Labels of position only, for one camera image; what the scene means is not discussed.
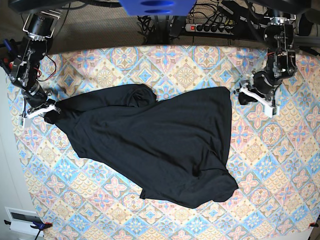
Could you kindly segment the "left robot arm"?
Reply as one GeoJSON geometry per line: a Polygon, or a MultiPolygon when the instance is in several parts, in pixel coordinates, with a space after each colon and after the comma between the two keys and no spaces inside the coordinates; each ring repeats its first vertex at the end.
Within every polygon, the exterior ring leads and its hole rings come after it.
{"type": "Polygon", "coordinates": [[[278,115],[278,89],[284,79],[297,71],[294,46],[294,22],[297,15],[317,13],[311,0],[247,0],[246,7],[232,7],[236,33],[256,38],[267,48],[266,66],[252,77],[240,82],[235,90],[241,105],[260,102],[264,114],[278,115]]]}

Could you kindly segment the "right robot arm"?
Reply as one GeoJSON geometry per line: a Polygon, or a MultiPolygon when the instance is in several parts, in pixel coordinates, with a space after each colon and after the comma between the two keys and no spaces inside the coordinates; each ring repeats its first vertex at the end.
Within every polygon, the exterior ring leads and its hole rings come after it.
{"type": "Polygon", "coordinates": [[[15,87],[21,89],[23,96],[22,114],[18,120],[18,124],[23,128],[28,128],[33,118],[37,116],[44,117],[50,111],[56,113],[61,111],[56,106],[56,101],[49,98],[52,91],[45,91],[39,80],[42,76],[41,60],[48,56],[50,41],[53,40],[56,24],[61,15],[61,9],[28,14],[22,27],[25,36],[18,51],[14,51],[8,42],[5,44],[13,56],[8,65],[9,79],[15,87]]]}

